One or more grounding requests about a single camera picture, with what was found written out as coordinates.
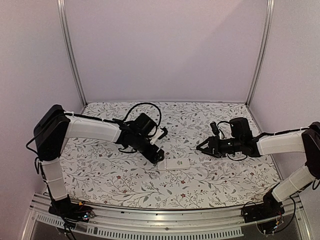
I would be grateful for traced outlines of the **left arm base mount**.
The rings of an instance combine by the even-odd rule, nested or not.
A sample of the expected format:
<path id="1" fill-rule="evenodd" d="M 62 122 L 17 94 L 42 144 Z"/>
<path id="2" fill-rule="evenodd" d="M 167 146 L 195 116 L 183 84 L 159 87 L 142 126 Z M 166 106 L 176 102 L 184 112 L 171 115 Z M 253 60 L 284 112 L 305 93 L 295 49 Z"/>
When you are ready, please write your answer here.
<path id="1" fill-rule="evenodd" d="M 51 202 L 48 212 L 73 222 L 88 222 L 96 215 L 93 208 L 85 205 L 85 202 Z"/>

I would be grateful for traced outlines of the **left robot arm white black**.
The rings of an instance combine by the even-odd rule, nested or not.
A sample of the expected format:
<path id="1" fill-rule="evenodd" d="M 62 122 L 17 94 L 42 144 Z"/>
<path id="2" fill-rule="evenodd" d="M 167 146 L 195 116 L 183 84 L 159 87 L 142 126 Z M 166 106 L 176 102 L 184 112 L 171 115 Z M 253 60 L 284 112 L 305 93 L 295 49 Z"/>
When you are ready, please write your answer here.
<path id="1" fill-rule="evenodd" d="M 125 153 L 131 147 L 152 164 L 164 160 L 165 154 L 156 146 L 167 130 L 160 128 L 147 114 L 136 119 L 104 119 L 66 111 L 59 104 L 53 105 L 33 130 L 33 138 L 25 147 L 35 153 L 35 167 L 47 185 L 52 206 L 63 216 L 70 217 L 74 206 L 67 193 L 60 165 L 65 141 L 70 138 L 102 140 L 121 145 Z"/>

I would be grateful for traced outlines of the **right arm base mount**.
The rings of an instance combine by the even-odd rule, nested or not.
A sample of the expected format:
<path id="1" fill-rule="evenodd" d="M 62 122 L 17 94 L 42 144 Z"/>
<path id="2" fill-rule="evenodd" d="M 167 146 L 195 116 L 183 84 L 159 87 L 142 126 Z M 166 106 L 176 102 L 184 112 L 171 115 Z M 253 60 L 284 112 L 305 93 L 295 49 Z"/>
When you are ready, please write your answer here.
<path id="1" fill-rule="evenodd" d="M 285 209 L 281 204 L 277 205 L 275 208 L 269 208 L 264 203 L 260 203 L 245 205 L 241 209 L 241 216 L 243 217 L 245 223 L 277 217 L 283 215 L 284 213 Z"/>

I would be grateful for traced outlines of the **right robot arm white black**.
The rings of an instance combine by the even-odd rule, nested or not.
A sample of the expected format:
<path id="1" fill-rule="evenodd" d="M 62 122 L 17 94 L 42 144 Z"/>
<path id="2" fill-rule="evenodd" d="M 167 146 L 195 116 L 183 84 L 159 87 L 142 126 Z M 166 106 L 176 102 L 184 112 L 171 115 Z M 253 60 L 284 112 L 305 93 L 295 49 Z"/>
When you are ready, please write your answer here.
<path id="1" fill-rule="evenodd" d="M 284 153 L 304 153 L 306 162 L 289 177 L 263 196 L 258 213 L 269 218 L 278 210 L 278 205 L 320 178 L 320 123 L 315 121 L 307 127 L 275 133 L 263 132 L 253 136 L 249 122 L 244 117 L 228 121 L 231 137 L 222 139 L 217 123 L 210 124 L 213 136 L 200 143 L 196 149 L 214 158 L 241 153 L 258 158 Z"/>

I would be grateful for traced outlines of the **white remote control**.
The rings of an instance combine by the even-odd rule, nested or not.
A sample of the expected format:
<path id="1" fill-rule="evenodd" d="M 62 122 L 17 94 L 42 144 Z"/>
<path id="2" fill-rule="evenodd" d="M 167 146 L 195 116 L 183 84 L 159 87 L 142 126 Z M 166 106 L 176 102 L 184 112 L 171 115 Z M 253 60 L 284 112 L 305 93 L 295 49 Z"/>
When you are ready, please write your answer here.
<path id="1" fill-rule="evenodd" d="M 188 170 L 190 160 L 188 158 L 165 159 L 157 164 L 159 171 Z"/>

